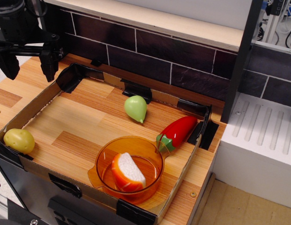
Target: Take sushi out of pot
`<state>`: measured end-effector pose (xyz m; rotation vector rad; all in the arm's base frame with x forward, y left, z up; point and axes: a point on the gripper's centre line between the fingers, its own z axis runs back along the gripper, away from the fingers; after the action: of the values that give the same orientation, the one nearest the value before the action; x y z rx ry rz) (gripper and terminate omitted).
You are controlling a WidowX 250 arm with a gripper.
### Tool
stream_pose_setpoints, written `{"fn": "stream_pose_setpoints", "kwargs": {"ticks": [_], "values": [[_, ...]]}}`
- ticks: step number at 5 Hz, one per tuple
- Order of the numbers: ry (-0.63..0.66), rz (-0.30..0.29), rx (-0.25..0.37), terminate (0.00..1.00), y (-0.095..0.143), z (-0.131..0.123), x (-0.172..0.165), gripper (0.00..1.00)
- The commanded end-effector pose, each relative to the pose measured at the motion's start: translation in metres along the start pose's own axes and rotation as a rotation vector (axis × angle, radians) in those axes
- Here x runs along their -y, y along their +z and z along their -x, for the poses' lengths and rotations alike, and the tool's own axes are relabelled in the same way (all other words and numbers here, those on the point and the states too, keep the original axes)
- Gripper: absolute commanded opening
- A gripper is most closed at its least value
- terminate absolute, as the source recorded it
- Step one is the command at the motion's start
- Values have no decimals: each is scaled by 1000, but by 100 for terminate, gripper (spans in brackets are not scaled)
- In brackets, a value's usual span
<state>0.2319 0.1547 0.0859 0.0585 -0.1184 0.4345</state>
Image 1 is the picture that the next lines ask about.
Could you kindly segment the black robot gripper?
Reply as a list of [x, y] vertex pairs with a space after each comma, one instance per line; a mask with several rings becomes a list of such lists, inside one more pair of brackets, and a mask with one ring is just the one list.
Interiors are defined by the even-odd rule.
[[14, 80], [20, 70], [17, 55], [39, 56], [48, 82], [58, 71], [62, 49], [59, 36], [39, 27], [31, 9], [0, 9], [0, 69]]

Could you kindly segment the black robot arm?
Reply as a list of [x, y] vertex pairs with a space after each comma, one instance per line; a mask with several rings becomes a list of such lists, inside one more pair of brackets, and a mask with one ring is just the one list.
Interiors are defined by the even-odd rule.
[[39, 57], [41, 69], [48, 82], [54, 80], [58, 62], [63, 56], [59, 36], [40, 28], [30, 0], [0, 0], [0, 69], [14, 80], [20, 70], [18, 56]]

